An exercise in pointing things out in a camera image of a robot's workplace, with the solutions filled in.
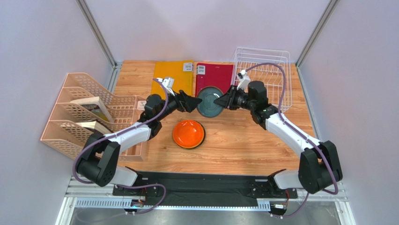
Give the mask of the white wire dish rack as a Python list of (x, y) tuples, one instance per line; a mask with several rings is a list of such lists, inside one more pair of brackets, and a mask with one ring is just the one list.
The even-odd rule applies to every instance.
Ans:
[(269, 103), (276, 107), (283, 93), (283, 80), (286, 80), (286, 88), (281, 104), (281, 112), (284, 113), (292, 106), (291, 60), (288, 51), (237, 47), (234, 55), (231, 84), (239, 84), (239, 78), (237, 77), (239, 72), (261, 63), (277, 64), (285, 72), (285, 76), (283, 76), (281, 70), (272, 65), (262, 65), (247, 72), (251, 81), (264, 83)]

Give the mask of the dark grey plate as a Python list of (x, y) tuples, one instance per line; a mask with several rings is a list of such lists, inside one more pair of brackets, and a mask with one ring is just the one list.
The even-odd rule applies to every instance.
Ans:
[(218, 116), (223, 111), (223, 107), (214, 103), (214, 101), (222, 95), (223, 93), (218, 88), (212, 86), (205, 87), (199, 91), (197, 97), (202, 102), (197, 106), (197, 110), (200, 115), (207, 118)]

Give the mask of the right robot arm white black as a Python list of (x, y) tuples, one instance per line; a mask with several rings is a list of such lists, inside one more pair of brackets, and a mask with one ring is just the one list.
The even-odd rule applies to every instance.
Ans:
[(279, 137), (299, 157), (298, 170), (283, 169), (268, 176), (273, 188), (303, 188), (315, 194), (334, 186), (335, 190), (330, 193), (338, 193), (337, 183), (342, 180), (342, 170), (336, 146), (331, 141), (322, 142), (290, 123), (280, 109), (268, 102), (262, 82), (250, 82), (247, 92), (232, 85), (214, 103), (230, 110), (249, 110), (256, 124)]

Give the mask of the orange plate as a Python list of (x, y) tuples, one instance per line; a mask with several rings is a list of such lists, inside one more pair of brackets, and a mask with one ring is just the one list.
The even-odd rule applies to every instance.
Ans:
[(195, 120), (183, 120), (176, 124), (172, 131), (173, 141), (181, 148), (194, 149), (205, 140), (204, 127)]

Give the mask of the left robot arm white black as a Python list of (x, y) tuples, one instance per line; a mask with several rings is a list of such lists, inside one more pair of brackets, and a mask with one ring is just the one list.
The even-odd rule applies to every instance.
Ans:
[(138, 178), (135, 170), (118, 166), (119, 155), (127, 149), (155, 137), (162, 128), (161, 120), (174, 111), (191, 113), (202, 99), (184, 91), (173, 92), (162, 99), (153, 94), (147, 97), (144, 111), (132, 126), (118, 132), (101, 135), (93, 133), (76, 157), (73, 175), (85, 184), (104, 187), (113, 184), (131, 187)]

